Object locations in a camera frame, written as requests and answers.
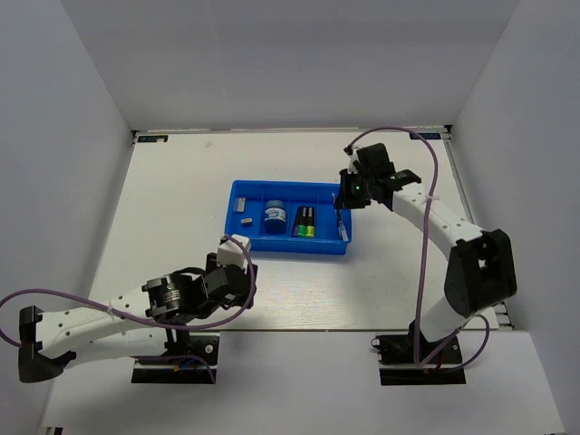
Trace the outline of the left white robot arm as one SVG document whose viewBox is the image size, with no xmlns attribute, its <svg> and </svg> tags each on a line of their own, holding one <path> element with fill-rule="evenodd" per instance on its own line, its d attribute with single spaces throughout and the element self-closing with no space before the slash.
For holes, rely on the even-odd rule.
<svg viewBox="0 0 580 435">
<path fill-rule="evenodd" d="M 52 380 L 73 366 L 131 357 L 160 363 L 207 361 L 191 321 L 217 309 L 249 309 L 258 267 L 221 265 L 210 253 L 204 268 L 186 267 L 151 279 L 108 303 L 61 312 L 35 305 L 19 314 L 17 367 L 23 383 Z"/>
</svg>

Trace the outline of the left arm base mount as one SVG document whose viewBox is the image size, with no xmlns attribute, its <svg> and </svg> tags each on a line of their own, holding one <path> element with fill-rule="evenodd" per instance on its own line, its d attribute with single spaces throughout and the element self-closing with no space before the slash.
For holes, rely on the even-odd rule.
<svg viewBox="0 0 580 435">
<path fill-rule="evenodd" d="M 180 332 L 160 357 L 135 360 L 133 384 L 212 385 L 218 377 L 219 333 Z"/>
</svg>

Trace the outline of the green black highlighter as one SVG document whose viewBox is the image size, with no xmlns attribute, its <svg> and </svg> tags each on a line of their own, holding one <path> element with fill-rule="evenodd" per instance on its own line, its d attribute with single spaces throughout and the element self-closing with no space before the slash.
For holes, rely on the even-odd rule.
<svg viewBox="0 0 580 435">
<path fill-rule="evenodd" d="M 300 207 L 296 213 L 295 227 L 297 227 L 297 237 L 305 237 L 307 207 Z"/>
</svg>

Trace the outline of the yellow black highlighter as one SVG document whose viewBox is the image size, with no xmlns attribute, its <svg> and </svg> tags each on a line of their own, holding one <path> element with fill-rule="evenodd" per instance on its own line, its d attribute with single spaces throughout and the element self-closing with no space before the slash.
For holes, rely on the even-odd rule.
<svg viewBox="0 0 580 435">
<path fill-rule="evenodd" d="M 314 236 L 315 236 L 315 209 L 314 209 L 314 207 L 309 207 L 307 209 L 305 236 L 307 238 L 314 238 Z"/>
</svg>

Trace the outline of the blue correction tape roll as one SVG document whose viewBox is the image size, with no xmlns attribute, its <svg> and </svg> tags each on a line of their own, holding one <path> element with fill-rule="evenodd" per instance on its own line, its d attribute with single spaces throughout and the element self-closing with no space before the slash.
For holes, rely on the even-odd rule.
<svg viewBox="0 0 580 435">
<path fill-rule="evenodd" d="M 286 203 L 282 200 L 271 199 L 265 203 L 264 230 L 267 234 L 283 234 L 287 227 Z"/>
</svg>

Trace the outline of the white eraser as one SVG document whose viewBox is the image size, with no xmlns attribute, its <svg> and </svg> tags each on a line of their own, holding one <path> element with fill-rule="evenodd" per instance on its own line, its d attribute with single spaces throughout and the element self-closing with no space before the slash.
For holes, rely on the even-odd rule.
<svg viewBox="0 0 580 435">
<path fill-rule="evenodd" d="M 233 210 L 236 213 L 244 213 L 246 208 L 247 200 L 244 197 L 239 197 L 235 199 Z"/>
</svg>

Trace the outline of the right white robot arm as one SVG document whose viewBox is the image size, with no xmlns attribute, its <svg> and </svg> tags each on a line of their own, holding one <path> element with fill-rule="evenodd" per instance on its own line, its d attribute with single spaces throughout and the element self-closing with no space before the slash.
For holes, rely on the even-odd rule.
<svg viewBox="0 0 580 435">
<path fill-rule="evenodd" d="M 418 175 L 396 170 L 383 144 L 352 151 L 339 175 L 335 208 L 382 204 L 420 229 L 448 262 L 442 298 L 410 325 L 409 348 L 416 359 L 432 360 L 444 339 L 476 314 L 516 294 L 509 236 L 455 214 L 429 193 Z"/>
</svg>

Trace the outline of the green pen refill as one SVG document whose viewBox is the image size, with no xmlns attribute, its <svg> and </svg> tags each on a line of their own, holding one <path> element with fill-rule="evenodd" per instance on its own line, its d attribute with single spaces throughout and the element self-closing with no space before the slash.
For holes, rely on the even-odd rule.
<svg viewBox="0 0 580 435">
<path fill-rule="evenodd" d="M 341 219 L 338 219 L 337 226 L 338 226 L 338 231 L 339 231 L 339 235 L 340 235 L 341 240 L 344 242 L 348 242 L 349 237 L 348 237 L 345 225 Z"/>
</svg>

